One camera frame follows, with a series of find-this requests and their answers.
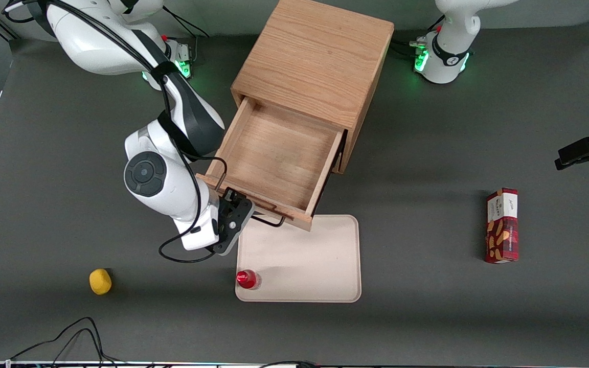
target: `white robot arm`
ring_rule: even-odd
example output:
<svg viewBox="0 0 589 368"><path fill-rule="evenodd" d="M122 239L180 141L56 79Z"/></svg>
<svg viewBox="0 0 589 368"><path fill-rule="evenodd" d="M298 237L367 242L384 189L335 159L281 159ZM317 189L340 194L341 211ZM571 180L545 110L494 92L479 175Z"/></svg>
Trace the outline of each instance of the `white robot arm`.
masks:
<svg viewBox="0 0 589 368"><path fill-rule="evenodd" d="M232 190L220 198L189 167L190 161L219 148L224 123L173 62L184 46L163 40L152 24L140 21L161 9L163 1L24 0L4 11L20 4L30 5L36 21L82 69L103 75L144 72L163 91L166 111L124 142L126 187L173 219L179 235L172 240L180 238L186 250L229 253L254 204ZM168 95L175 102L171 109Z"/></svg>
<svg viewBox="0 0 589 368"><path fill-rule="evenodd" d="M477 12L483 9L503 7L518 0L435 0L435 5L445 16L440 31L431 30L418 37L412 46L419 47L419 57L414 70L426 79L445 84L456 79L465 70L468 49L481 30Z"/></svg>

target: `gray table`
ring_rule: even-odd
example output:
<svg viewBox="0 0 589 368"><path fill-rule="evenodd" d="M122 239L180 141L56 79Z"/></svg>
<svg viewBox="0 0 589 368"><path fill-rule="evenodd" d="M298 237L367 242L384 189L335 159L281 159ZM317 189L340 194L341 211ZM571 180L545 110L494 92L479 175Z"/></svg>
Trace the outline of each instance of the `gray table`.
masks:
<svg viewBox="0 0 589 368"><path fill-rule="evenodd" d="M226 122L253 40L199 45L192 84ZM12 49L0 99L0 359L89 315L123 359L589 366L589 165L553 164L589 135L589 24L483 31L447 86L391 52L346 175L330 178L318 211L360 222L363 295L349 305L243 303L235 253L159 258L175 228L127 193L122 168L124 138L159 114L160 94L140 74L84 72L57 44ZM484 196L502 186L519 189L521 259L489 265ZM98 267L112 268L109 295L89 290ZM94 357L83 338L67 359Z"/></svg>

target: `red bottle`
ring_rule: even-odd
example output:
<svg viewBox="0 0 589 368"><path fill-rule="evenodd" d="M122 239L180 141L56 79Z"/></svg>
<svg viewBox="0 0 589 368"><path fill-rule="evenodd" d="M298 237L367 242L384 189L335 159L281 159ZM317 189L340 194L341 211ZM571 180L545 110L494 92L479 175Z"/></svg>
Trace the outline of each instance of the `red bottle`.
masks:
<svg viewBox="0 0 589 368"><path fill-rule="evenodd" d="M242 270L236 275L236 282L244 289L258 289L260 287L260 276L252 270Z"/></svg>

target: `yellow object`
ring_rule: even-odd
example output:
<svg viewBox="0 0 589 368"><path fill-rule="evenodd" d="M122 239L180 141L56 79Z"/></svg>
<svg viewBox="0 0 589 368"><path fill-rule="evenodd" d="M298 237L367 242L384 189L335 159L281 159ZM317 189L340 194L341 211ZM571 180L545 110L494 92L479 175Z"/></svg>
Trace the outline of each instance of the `yellow object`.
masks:
<svg viewBox="0 0 589 368"><path fill-rule="evenodd" d="M110 281L110 275L103 268L97 268L90 273L89 277L90 288L97 295L104 295L112 287L112 281Z"/></svg>

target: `wooden cabinet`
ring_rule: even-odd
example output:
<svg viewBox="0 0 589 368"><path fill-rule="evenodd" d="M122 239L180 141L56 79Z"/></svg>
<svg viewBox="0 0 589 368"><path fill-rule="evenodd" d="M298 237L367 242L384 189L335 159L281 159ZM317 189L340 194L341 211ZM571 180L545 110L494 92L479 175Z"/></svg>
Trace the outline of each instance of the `wooden cabinet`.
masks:
<svg viewBox="0 0 589 368"><path fill-rule="evenodd" d="M331 171L344 172L390 44L394 25L312 2L280 0L231 93L238 113L217 156L220 187L257 211L310 229ZM205 176L214 187L222 164Z"/></svg>

